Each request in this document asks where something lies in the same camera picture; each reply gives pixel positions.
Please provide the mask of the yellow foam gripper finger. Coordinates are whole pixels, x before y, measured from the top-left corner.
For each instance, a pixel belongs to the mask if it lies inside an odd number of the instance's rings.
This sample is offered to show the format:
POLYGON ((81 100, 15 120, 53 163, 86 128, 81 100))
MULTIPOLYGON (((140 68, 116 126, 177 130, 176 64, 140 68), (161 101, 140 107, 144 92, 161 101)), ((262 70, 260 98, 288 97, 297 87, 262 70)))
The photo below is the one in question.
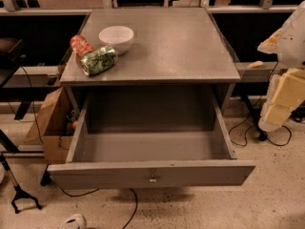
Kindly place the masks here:
POLYGON ((305 101, 305 70, 291 68, 281 76, 283 94, 280 102, 292 113, 305 101))
POLYGON ((266 54, 277 53, 277 39, 281 33, 281 29, 275 31, 269 38, 259 44, 257 50, 266 54))

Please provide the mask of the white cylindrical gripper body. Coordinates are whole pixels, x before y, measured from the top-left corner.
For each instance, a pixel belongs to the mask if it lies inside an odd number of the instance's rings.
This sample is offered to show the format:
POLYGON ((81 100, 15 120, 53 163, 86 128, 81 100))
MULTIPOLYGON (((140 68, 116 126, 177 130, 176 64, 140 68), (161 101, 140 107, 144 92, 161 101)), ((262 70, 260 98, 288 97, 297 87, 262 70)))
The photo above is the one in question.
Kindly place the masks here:
POLYGON ((274 74, 269 83, 267 99, 263 104, 258 121, 259 128, 265 132, 279 129, 291 115, 290 108, 280 102, 283 94, 282 79, 281 75, 274 74))

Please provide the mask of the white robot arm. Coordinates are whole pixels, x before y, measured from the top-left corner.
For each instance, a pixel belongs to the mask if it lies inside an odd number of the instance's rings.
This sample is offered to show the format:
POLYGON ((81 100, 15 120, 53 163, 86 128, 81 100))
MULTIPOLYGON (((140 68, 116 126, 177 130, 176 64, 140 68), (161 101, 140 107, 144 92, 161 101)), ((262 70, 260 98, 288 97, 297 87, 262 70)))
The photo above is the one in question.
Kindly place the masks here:
POLYGON ((257 50, 275 53, 278 62, 288 68, 284 74, 271 78, 258 121, 261 130, 273 132, 305 101, 305 1, 257 50))

